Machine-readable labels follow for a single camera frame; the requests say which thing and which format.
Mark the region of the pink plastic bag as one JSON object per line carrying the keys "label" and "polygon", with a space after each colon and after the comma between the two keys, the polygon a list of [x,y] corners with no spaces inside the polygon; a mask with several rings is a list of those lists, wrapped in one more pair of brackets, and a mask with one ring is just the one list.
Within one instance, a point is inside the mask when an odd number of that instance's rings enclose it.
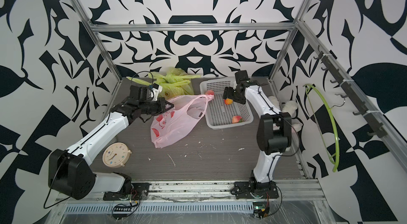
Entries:
{"label": "pink plastic bag", "polygon": [[186,137],[204,117],[212,94],[180,95],[169,102],[174,107],[154,117],[151,124],[151,140],[155,148],[164,148]]}

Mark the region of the white plastic basket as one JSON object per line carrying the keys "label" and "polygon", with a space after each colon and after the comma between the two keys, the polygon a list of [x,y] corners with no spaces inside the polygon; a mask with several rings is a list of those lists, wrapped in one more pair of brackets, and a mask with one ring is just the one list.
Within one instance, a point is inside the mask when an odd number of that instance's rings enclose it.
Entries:
{"label": "white plastic basket", "polygon": [[[245,105],[233,102],[231,105],[225,105],[223,99],[224,89],[227,86],[234,86],[233,77],[222,77],[217,79],[202,81],[199,85],[200,91],[204,94],[208,90],[215,92],[215,97],[208,103],[205,118],[211,129],[226,129],[250,124],[254,116],[249,103]],[[241,116],[244,122],[232,124],[232,117]]]}

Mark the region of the green avocado plastic bag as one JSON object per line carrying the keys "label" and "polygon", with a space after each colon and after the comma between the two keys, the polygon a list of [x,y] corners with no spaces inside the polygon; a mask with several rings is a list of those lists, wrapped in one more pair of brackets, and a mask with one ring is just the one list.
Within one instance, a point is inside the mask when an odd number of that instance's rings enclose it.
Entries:
{"label": "green avocado plastic bag", "polygon": [[159,97],[166,100],[180,96],[180,95],[195,95],[190,80],[182,80],[175,83],[158,83],[162,87]]}

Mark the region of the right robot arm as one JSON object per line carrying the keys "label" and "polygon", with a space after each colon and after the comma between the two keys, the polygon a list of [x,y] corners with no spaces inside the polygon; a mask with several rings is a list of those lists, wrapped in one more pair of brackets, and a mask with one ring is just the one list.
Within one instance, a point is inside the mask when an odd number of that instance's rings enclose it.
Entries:
{"label": "right robot arm", "polygon": [[273,173],[286,149],[291,147],[292,127],[290,114],[282,112],[268,99],[259,82],[249,78],[246,71],[235,73],[235,86],[228,86],[223,99],[246,104],[249,102],[259,115],[256,142],[259,158],[252,171],[253,187],[265,187],[273,180]]}

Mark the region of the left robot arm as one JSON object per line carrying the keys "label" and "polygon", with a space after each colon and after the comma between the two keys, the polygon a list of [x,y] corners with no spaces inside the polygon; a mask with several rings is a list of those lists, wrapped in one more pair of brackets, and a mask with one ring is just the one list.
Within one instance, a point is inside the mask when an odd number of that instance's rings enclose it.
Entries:
{"label": "left robot arm", "polygon": [[88,135],[66,150],[57,149],[49,156],[48,186],[70,198],[80,200],[90,193],[131,193],[131,177],[119,173],[94,173],[90,166],[98,154],[120,132],[143,115],[161,115],[174,105],[160,97],[162,87],[131,86],[130,94],[116,104],[107,117]]}

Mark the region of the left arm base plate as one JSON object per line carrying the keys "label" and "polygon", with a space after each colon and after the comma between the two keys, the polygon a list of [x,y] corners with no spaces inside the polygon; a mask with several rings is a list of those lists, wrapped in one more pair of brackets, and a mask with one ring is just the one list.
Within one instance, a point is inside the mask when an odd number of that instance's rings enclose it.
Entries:
{"label": "left arm base plate", "polygon": [[103,196],[103,201],[137,201],[149,194],[150,183],[147,182],[133,182],[132,180],[126,179],[122,188],[118,192],[105,192]]}

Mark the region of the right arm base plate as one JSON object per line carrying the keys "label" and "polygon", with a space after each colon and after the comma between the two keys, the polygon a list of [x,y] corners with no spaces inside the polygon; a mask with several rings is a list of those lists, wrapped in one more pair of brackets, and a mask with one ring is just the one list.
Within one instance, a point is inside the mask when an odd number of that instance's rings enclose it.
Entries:
{"label": "right arm base plate", "polygon": [[234,182],[234,187],[230,191],[231,195],[237,199],[277,199],[279,190],[275,182]]}

